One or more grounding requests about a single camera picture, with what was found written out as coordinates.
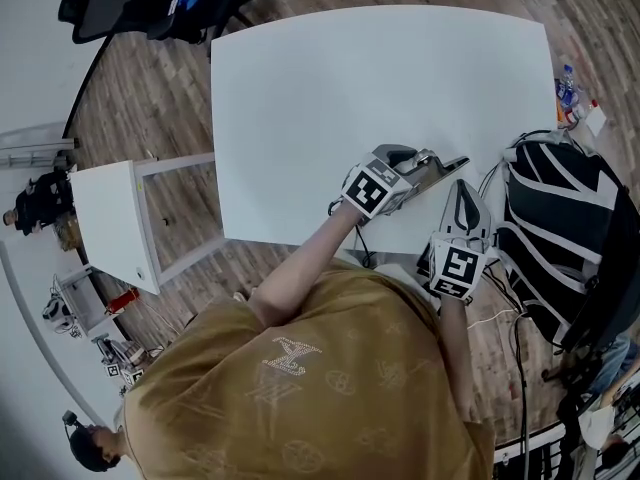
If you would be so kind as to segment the small white box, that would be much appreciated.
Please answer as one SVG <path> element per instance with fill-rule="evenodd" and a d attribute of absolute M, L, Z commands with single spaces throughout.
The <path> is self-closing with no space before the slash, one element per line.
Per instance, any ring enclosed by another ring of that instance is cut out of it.
<path fill-rule="evenodd" d="M 606 123 L 606 116 L 600 106 L 593 107 L 584 121 L 591 134 L 597 137 Z"/>

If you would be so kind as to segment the bottle with orange cap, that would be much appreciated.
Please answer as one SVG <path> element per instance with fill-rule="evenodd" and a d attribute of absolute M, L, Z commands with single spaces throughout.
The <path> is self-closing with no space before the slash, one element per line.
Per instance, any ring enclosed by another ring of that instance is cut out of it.
<path fill-rule="evenodd" d="M 598 102 L 592 99 L 586 106 L 581 103 L 576 103 L 569 110 L 565 112 L 566 121 L 571 125 L 577 125 L 583 119 L 586 119 L 588 115 L 598 107 Z"/>

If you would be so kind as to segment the red tool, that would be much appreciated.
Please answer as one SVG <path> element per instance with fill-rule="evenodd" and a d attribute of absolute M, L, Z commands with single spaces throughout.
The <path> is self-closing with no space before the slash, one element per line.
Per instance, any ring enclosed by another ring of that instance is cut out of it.
<path fill-rule="evenodd" d="M 109 315 L 118 315 L 130 303 L 139 299 L 139 291 L 137 288 L 129 288 L 122 294 L 110 300 L 106 305 L 106 313 Z"/>

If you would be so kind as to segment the small white side table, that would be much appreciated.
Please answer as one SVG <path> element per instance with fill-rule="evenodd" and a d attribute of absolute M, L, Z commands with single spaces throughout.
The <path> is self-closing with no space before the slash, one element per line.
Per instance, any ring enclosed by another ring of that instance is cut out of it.
<path fill-rule="evenodd" d="M 147 205 L 147 177 L 212 164 L 212 153 L 166 160 L 112 163 L 70 175 L 74 206 L 89 264 L 136 288 L 158 295 L 161 286 L 226 243 L 208 240 L 162 268 Z"/>

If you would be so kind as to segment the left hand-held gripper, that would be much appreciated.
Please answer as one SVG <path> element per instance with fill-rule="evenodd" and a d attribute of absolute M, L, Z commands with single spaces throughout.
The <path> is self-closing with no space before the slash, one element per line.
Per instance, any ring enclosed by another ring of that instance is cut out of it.
<path fill-rule="evenodd" d="M 411 188 L 436 183 L 436 162 L 418 162 L 418 151 L 399 144 L 382 144 L 368 153 L 347 175 L 341 197 L 366 219 L 399 210 Z"/>

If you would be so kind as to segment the aluminium rail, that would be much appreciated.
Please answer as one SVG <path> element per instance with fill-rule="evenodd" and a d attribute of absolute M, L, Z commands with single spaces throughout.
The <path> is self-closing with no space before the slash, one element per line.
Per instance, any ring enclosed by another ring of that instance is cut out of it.
<path fill-rule="evenodd" d="M 64 167 L 77 138 L 64 137 L 62 122 L 0 133 L 0 169 Z"/>

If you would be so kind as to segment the black white striped backpack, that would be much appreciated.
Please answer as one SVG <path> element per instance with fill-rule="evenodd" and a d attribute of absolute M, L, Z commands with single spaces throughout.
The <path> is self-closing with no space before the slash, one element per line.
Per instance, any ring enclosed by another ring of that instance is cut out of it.
<path fill-rule="evenodd" d="M 605 159 L 561 131 L 503 154 L 496 246 L 519 302 L 564 351 L 607 346 L 640 316 L 640 212 Z"/>

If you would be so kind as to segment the person's left forearm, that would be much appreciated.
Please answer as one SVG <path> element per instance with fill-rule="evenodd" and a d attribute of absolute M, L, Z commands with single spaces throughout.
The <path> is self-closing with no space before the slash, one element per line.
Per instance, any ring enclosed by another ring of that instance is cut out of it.
<path fill-rule="evenodd" d="M 360 222 L 361 212 L 342 202 L 290 257 L 256 288 L 248 305 L 264 327 L 292 318 L 342 242 Z"/>

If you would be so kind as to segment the person's mustard patterned shirt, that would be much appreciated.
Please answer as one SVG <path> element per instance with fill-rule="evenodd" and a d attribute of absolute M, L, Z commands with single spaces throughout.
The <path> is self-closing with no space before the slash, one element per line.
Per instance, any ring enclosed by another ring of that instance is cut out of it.
<path fill-rule="evenodd" d="M 131 457 L 144 480 L 490 480 L 442 351 L 423 297 L 338 260 L 283 325 L 219 300 L 126 395 Z"/>

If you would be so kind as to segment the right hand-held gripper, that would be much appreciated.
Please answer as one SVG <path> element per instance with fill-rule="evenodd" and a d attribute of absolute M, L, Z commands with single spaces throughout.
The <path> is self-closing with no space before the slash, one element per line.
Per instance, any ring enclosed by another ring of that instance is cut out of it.
<path fill-rule="evenodd" d="M 426 289 L 437 297 L 466 300 L 491 256 L 491 213 L 465 180 L 452 184 L 439 231 L 428 244 Z M 463 237 L 463 231 L 470 237 Z"/>

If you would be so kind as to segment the white metal rack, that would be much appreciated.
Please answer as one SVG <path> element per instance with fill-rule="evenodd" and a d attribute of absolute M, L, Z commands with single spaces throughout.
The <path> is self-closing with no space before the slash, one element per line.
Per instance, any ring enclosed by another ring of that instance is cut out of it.
<path fill-rule="evenodd" d="M 535 432 L 528 450 L 513 440 L 494 453 L 492 480 L 555 480 L 561 461 L 560 442 L 565 435 L 562 424 Z"/>

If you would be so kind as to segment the person's right forearm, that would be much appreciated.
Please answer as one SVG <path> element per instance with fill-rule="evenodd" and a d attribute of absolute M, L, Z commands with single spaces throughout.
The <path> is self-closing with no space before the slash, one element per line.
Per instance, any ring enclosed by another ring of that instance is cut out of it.
<path fill-rule="evenodd" d="M 454 404 L 465 422 L 481 423 L 475 408 L 473 369 L 468 322 L 464 303 L 442 295 L 440 332 L 445 364 Z"/>

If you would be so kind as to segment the silver metal binder clip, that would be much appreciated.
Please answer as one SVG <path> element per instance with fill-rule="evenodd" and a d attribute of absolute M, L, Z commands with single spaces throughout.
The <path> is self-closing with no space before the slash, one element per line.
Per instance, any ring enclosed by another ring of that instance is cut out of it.
<path fill-rule="evenodd" d="M 422 149 L 418 151 L 418 162 L 424 162 L 427 159 L 434 159 L 436 162 L 436 183 L 441 182 L 444 178 L 448 177 L 449 175 L 455 173 L 456 171 L 458 171 L 459 169 L 461 169 L 463 166 L 465 166 L 466 164 L 469 163 L 470 159 L 466 156 L 463 157 L 458 157 L 455 158 L 449 162 L 445 162 L 443 163 L 440 158 L 432 151 L 432 150 L 428 150 L 428 149 Z M 405 201 L 409 201 L 411 199 L 413 199 L 414 197 L 418 196 L 419 194 L 425 192 L 427 189 L 429 189 L 431 186 L 429 187 L 425 187 L 425 188 L 411 188 L 411 190 L 408 192 L 407 196 L 405 197 Z"/>

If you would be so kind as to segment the black jacket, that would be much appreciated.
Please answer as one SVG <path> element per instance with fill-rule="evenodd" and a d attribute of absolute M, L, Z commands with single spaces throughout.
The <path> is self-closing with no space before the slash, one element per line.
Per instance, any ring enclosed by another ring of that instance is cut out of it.
<path fill-rule="evenodd" d="M 146 38 L 162 41 L 178 39 L 190 44 L 203 41 L 200 20 L 202 0 L 144 0 L 147 17 Z"/>

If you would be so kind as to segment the clear water bottle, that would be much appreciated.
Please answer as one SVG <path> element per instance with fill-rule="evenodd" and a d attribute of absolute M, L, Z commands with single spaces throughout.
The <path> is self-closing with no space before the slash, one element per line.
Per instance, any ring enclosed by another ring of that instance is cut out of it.
<path fill-rule="evenodd" d="M 559 78 L 555 79 L 556 97 L 563 110 L 570 110 L 579 102 L 579 94 L 575 87 L 574 70 L 571 65 L 565 64 Z"/>

